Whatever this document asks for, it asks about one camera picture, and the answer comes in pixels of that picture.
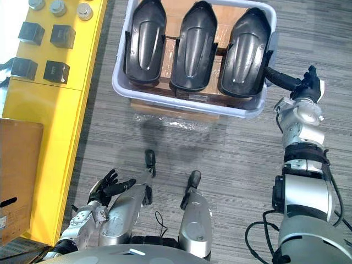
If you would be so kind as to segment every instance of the plastic wrap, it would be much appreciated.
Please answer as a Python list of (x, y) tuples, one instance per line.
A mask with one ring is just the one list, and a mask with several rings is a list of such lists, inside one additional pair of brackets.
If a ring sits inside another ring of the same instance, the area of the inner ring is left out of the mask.
[(176, 117), (166, 117), (163, 115), (151, 115), (140, 113), (134, 114), (133, 121), (137, 123), (156, 122), (160, 123), (160, 125), (164, 127), (181, 128), (198, 132), (208, 132), (210, 130), (210, 127), (212, 126), (211, 123), (206, 122), (186, 120), (183, 118)]

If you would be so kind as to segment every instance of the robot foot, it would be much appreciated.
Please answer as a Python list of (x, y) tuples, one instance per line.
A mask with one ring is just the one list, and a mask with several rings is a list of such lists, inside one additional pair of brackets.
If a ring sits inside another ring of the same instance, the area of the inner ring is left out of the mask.
[(182, 199), (182, 202), (181, 202), (181, 205), (180, 205), (182, 210), (186, 209), (186, 206), (187, 206), (187, 203), (188, 203), (188, 198), (189, 198), (189, 195), (190, 195), (189, 189), (191, 187), (194, 188), (194, 189), (197, 189), (201, 178), (202, 178), (202, 174), (200, 173), (199, 170), (192, 171), (190, 177), (188, 178), (188, 184), (187, 184), (187, 188), (186, 188), (186, 191), (185, 191), (185, 195), (183, 196), (183, 199)]
[(152, 170), (153, 178), (156, 175), (155, 163), (156, 163), (156, 159), (155, 159), (154, 151), (146, 150), (145, 151), (145, 165), (146, 165), (147, 169)]

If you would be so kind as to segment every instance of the gray carpet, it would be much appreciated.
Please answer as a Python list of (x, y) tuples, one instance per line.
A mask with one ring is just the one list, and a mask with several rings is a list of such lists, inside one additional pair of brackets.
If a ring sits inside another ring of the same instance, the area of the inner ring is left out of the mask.
[[(301, 77), (310, 64), (326, 81), (321, 101), (326, 120), (326, 146), (332, 172), (352, 222), (352, 2), (266, 1), (278, 15), (279, 47), (276, 69)], [(111, 168), (121, 179), (137, 177), (144, 167), (144, 149), (157, 154), (157, 177), (153, 182), (153, 205), (142, 208), (135, 235), (156, 235), (154, 218), (159, 210), (176, 238), (182, 219), (179, 208), (189, 173), (199, 169), (199, 186), (213, 211), (213, 263), (258, 263), (244, 242), (246, 227), (271, 208), (271, 192), (281, 173), (283, 150), (273, 106), (288, 92), (272, 87), (263, 113), (255, 119), (223, 117), (216, 124), (197, 123), (195, 129), (176, 127), (170, 119), (140, 118), (129, 100), (112, 89), (119, 37), (126, 0), (110, 1), (96, 59), (94, 76), (83, 124), (76, 164), (65, 213), (69, 206), (86, 203), (93, 184)], [(280, 224), (281, 216), (269, 216)], [(345, 238), (352, 234), (341, 225)], [(272, 234), (276, 245), (277, 234)], [(91, 245), (96, 243), (96, 236)], [(254, 228), (250, 243), (268, 261), (271, 259), (262, 228)]]

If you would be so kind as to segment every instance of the black curved panel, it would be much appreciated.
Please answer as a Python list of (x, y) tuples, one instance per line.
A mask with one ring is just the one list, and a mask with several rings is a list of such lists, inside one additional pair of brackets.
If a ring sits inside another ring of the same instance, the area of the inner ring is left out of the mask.
[(263, 87), (263, 68), (270, 25), (258, 8), (249, 9), (234, 25), (219, 77), (219, 90), (234, 97), (252, 97)]
[(126, 31), (124, 71), (137, 83), (155, 83), (161, 73), (166, 13), (160, 0), (143, 0), (133, 13), (131, 32)]
[(216, 27), (209, 3), (196, 2), (187, 12), (176, 40), (171, 86), (184, 91), (201, 91), (207, 86), (217, 48)]

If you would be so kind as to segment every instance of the metal knob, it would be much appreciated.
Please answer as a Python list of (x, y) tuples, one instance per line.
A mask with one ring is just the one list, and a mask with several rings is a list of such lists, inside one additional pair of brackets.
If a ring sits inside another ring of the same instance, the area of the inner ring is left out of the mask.
[(61, 17), (66, 13), (66, 6), (62, 0), (54, 0), (50, 4), (50, 12), (56, 17)]
[(34, 10), (40, 10), (45, 6), (44, 0), (28, 0), (28, 5)]
[(77, 15), (82, 20), (89, 20), (93, 16), (93, 10), (87, 3), (79, 4), (77, 7)]

